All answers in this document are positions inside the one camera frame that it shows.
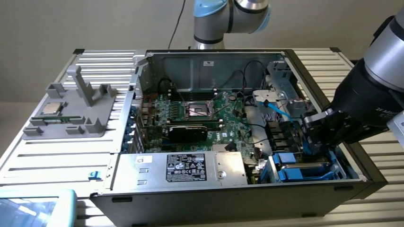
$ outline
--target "robotic arm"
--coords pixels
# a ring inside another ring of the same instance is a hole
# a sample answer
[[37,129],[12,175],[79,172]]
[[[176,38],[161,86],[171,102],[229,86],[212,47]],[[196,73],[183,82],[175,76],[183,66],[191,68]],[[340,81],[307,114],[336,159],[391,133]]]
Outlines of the robotic arm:
[[388,126],[399,132],[396,137],[403,137],[403,130],[397,130],[404,128],[404,121],[397,123],[403,109],[404,8],[339,85],[331,105],[324,112],[303,118],[313,154],[343,141],[353,143],[377,135]]
[[269,21],[269,0],[196,0],[193,49],[224,49],[224,33],[255,33]]

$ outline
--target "tablet screen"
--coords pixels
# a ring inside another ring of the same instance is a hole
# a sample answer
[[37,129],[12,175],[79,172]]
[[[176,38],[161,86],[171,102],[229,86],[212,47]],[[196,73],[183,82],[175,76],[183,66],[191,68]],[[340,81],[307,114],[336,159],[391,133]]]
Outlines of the tablet screen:
[[1,226],[45,227],[56,201],[57,197],[0,199]]

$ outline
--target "cpu socket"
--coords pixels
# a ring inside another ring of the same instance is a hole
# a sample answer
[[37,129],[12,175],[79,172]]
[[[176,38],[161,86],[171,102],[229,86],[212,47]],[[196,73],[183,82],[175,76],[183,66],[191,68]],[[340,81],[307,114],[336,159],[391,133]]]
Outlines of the cpu socket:
[[213,104],[211,102],[188,102],[185,114],[189,117],[207,117],[212,116]]

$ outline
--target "power supply label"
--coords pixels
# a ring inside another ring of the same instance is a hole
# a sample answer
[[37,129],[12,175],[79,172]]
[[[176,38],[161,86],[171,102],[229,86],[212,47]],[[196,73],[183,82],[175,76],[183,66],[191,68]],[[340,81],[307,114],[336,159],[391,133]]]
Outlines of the power supply label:
[[204,154],[168,155],[165,179],[168,182],[205,181]]

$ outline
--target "green circuit board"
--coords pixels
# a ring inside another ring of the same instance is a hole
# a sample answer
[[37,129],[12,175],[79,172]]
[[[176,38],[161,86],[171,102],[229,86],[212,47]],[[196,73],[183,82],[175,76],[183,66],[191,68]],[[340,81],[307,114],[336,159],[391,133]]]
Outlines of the green circuit board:
[[[236,93],[227,91],[209,105],[212,105],[211,116],[189,116],[192,112],[185,111],[187,102],[171,101],[165,95],[160,95],[151,102],[143,104],[143,123],[144,123],[144,148],[145,153],[159,152],[180,152],[180,151],[212,151],[224,150],[224,146],[229,142],[235,142],[237,151],[241,152],[244,159],[251,159],[253,152],[252,138],[245,136],[249,126],[243,124],[240,119],[233,114],[233,109],[241,112],[243,102],[241,97],[231,101],[229,96],[236,96]],[[196,101],[193,104],[205,104],[207,101]],[[171,143],[165,131],[172,125],[167,121],[187,121],[203,122],[192,125],[220,126],[215,131],[208,131],[207,140],[199,143]]]

